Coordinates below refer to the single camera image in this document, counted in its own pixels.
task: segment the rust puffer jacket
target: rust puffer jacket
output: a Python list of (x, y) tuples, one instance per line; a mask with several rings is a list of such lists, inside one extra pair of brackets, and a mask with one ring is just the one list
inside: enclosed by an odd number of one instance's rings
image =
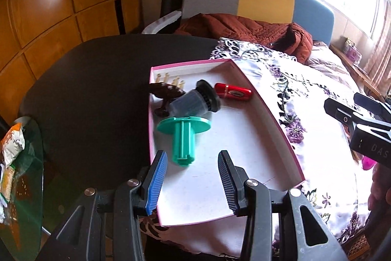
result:
[(293, 55), (300, 63), (308, 59), (312, 50), (312, 36), (296, 23), (269, 24), (226, 13), (199, 13), (185, 21), (175, 33), (258, 43)]

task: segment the black table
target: black table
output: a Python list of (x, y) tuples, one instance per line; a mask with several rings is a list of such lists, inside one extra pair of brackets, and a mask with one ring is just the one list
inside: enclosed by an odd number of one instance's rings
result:
[(86, 189), (112, 189), (149, 165), (150, 68), (208, 59), (216, 40), (128, 34), (93, 39), (58, 60), (27, 92), (19, 115), (42, 131), (46, 157)]

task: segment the metal screw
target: metal screw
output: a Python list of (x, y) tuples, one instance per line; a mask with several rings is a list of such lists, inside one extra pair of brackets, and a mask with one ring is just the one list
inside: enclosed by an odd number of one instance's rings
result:
[(84, 195), (86, 195), (86, 196), (92, 196), (93, 194), (95, 194), (95, 189), (94, 188), (87, 188), (84, 191)]
[(130, 187), (136, 187), (140, 182), (137, 179), (129, 179), (128, 180), (128, 186)]
[(292, 188), (289, 192), (293, 197), (300, 197), (300, 195), (302, 194), (302, 192), (297, 188)]
[(246, 184), (249, 185), (250, 187), (255, 187), (255, 186), (258, 186), (258, 180), (247, 179)]

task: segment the green plastic spool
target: green plastic spool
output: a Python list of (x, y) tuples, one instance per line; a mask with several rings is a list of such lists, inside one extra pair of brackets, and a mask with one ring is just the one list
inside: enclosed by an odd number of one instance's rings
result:
[(161, 121), (157, 130), (173, 136), (173, 162), (180, 166), (189, 166), (194, 161), (196, 134), (211, 127), (210, 121), (198, 116), (171, 117)]

